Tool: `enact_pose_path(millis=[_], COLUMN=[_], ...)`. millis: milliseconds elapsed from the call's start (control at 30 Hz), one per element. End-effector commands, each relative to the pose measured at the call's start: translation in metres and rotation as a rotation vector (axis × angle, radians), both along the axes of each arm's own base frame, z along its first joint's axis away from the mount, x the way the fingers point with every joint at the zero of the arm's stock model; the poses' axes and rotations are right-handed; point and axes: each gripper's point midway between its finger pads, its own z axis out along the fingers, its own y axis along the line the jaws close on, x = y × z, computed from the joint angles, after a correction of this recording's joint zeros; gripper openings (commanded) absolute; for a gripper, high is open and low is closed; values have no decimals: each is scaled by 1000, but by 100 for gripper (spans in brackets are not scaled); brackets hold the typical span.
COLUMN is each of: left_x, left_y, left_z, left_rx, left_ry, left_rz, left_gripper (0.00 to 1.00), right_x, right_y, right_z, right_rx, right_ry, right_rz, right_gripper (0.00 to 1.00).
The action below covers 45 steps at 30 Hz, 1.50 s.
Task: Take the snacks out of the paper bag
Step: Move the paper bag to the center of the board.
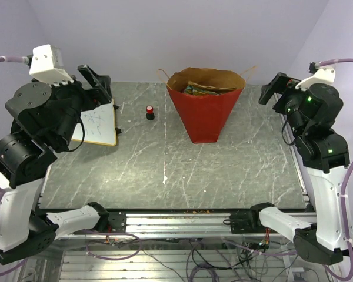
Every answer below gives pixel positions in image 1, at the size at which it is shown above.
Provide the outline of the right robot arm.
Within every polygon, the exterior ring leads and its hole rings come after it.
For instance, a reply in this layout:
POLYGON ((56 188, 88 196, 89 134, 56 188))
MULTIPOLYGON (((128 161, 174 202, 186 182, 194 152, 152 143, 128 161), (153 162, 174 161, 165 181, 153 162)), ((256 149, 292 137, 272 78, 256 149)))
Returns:
POLYGON ((248 227, 258 233, 265 228, 292 241, 300 258, 310 263, 333 265, 353 254, 353 231, 348 212, 341 205, 345 174, 349 171, 347 141, 332 125, 344 103, 339 92, 322 79, 308 86, 284 73, 262 86, 259 104, 273 94, 279 99, 273 109, 285 115, 296 147, 307 169, 315 199, 315 224, 298 220, 271 203, 250 208, 248 227))

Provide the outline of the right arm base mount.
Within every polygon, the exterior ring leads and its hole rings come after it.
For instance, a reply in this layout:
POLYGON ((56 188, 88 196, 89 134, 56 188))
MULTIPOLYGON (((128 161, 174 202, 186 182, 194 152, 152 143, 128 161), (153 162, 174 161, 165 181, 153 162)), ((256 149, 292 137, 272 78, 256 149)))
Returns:
POLYGON ((232 234, 253 233, 258 229, 258 218, 254 211, 231 213, 223 224, 229 226, 232 234))

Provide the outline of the red paper bag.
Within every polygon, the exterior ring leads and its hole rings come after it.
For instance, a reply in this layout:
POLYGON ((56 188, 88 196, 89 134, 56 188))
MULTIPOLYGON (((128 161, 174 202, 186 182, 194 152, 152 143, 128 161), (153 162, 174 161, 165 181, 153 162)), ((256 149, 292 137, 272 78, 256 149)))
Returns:
POLYGON ((231 70, 186 68, 163 79, 162 69, 157 75, 165 84, 169 96, 181 118, 192 143, 215 143, 234 108, 255 66, 237 74, 231 70), (222 88, 238 88, 222 95, 193 96, 184 93, 188 82, 222 88))

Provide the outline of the brown teal chips bag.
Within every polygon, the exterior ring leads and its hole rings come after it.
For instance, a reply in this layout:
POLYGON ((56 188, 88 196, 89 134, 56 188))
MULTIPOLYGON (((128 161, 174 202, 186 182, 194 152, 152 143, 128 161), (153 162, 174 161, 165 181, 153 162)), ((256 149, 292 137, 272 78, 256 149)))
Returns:
POLYGON ((200 85, 195 82, 188 82, 187 87, 184 89, 184 93, 193 95, 193 96, 208 96, 208 95, 222 95, 232 91, 236 91, 238 88, 222 88, 217 86, 207 86, 200 85))

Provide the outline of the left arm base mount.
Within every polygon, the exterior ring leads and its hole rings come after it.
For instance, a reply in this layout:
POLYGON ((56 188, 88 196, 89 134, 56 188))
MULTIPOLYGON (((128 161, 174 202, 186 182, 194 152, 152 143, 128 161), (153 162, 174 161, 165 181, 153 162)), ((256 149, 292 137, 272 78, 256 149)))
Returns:
POLYGON ((122 211, 110 211, 108 217, 108 231, 110 233, 126 232, 126 214, 122 211))

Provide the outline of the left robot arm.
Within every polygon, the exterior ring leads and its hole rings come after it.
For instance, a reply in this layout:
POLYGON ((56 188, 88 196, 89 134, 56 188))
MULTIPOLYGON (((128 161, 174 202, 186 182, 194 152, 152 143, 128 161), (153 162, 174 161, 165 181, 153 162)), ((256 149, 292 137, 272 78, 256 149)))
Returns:
POLYGON ((82 112, 112 102, 111 79, 89 66, 78 71, 89 83, 76 79, 44 83, 33 79, 5 104, 13 117, 11 132, 0 140, 0 264, 37 255, 56 239, 80 230, 102 233, 109 213, 92 202, 61 213, 37 209, 47 171, 57 154, 69 151, 82 112))

